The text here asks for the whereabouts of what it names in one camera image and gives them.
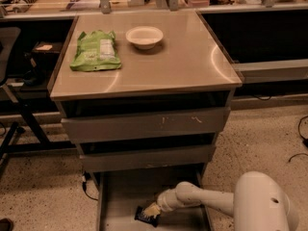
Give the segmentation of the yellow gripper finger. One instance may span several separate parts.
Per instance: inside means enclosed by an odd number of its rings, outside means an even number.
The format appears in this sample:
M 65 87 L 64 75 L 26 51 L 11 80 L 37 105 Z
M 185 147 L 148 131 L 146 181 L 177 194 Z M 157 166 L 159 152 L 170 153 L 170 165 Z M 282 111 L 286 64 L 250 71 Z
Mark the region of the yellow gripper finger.
M 148 207 L 146 207 L 143 211 L 142 214 L 146 218 L 156 218 L 159 214 L 161 213 L 161 209 L 159 205 L 155 202 L 150 204 Z

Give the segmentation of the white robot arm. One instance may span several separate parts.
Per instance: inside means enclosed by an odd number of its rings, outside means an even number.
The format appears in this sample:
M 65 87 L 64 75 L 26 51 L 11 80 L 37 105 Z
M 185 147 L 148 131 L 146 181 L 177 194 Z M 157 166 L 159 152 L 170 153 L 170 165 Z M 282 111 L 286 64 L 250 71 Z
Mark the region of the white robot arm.
M 148 207 L 139 208 L 135 219 L 156 226 L 161 213 L 200 205 L 232 217 L 235 231 L 296 231 L 299 224 L 293 201 L 272 178 L 258 171 L 243 174 L 233 192 L 180 182 L 161 192 Z

